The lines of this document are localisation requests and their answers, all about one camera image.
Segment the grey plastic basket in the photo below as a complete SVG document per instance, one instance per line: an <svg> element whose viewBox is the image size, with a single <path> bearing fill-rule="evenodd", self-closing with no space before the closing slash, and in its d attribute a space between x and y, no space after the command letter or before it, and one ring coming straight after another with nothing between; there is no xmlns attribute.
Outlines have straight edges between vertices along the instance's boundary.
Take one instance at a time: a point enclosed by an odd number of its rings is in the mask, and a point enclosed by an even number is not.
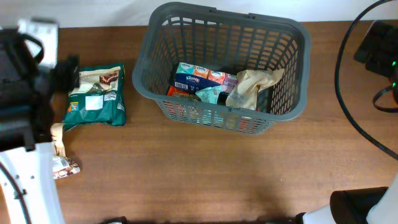
<svg viewBox="0 0 398 224"><path fill-rule="evenodd" d="M310 51L310 34L297 21L168 2L150 16L132 82L170 119L261 134L304 110ZM229 74L283 69L284 75L276 85L259 92L256 109L247 110L169 96L179 62Z"/></svg>

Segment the white teal wipes packet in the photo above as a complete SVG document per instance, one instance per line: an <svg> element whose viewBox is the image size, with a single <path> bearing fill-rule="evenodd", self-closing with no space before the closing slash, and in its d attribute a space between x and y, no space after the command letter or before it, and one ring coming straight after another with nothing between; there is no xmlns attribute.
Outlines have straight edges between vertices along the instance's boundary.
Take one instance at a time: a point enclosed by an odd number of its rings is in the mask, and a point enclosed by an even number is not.
<svg viewBox="0 0 398 224"><path fill-rule="evenodd" d="M223 87L221 85L204 88L202 90L197 91L195 94L202 102L217 104L218 97L220 93L223 91Z"/></svg>

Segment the green coffee bag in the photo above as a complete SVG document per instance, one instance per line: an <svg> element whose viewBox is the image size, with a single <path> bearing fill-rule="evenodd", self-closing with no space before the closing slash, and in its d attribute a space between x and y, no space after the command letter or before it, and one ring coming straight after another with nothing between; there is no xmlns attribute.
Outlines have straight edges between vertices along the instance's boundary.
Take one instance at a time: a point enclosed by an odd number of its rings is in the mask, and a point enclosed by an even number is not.
<svg viewBox="0 0 398 224"><path fill-rule="evenodd" d="M124 64L84 67L79 78L80 86L68 93L67 111L62 121L64 130L98 123L125 125Z"/></svg>

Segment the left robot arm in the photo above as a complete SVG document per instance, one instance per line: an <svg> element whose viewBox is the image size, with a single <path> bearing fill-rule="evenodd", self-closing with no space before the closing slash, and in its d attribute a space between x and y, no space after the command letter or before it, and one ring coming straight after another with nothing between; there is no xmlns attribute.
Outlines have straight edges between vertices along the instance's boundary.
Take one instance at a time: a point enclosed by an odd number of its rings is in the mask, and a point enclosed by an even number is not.
<svg viewBox="0 0 398 224"><path fill-rule="evenodd" d="M1 190L11 223L64 223L53 178L51 97L79 86L79 58L40 68L42 42L1 31Z"/></svg>

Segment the beige snack bag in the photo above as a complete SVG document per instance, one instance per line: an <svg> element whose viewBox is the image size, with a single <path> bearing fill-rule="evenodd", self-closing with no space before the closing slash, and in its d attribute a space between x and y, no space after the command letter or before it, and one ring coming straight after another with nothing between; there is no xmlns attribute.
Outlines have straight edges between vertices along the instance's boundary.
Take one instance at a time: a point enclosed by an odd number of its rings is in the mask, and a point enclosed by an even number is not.
<svg viewBox="0 0 398 224"><path fill-rule="evenodd" d="M226 99L226 106L256 110L260 91L276 85L283 77L284 69L243 70L237 74L238 83Z"/></svg>
<svg viewBox="0 0 398 224"><path fill-rule="evenodd" d="M52 144L55 148L53 155L53 178L62 179L80 172L80 166L73 159L66 156L63 143L63 123L55 123L50 128Z"/></svg>

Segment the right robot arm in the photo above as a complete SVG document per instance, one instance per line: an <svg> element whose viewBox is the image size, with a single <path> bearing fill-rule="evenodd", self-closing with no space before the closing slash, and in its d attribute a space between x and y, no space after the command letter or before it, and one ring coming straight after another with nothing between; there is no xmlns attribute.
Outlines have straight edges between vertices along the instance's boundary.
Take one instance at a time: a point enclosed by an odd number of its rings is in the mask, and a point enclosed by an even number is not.
<svg viewBox="0 0 398 224"><path fill-rule="evenodd" d="M389 79L391 84L373 97L373 106L396 113L397 108L381 107L376 101L389 92L397 101L397 26L373 22L354 59ZM295 223L397 223L397 178L389 187L334 191L327 206L298 214Z"/></svg>

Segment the blue Kleenex tissue pack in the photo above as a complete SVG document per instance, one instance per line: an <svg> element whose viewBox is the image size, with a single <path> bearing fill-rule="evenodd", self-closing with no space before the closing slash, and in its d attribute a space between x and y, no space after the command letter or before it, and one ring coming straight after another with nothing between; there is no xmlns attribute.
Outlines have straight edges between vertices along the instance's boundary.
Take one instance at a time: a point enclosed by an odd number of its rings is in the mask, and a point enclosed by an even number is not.
<svg viewBox="0 0 398 224"><path fill-rule="evenodd" d="M198 65L179 62L172 70L169 83L176 89L191 94L215 86L222 86L224 92L230 93L238 83L238 77Z"/></svg>

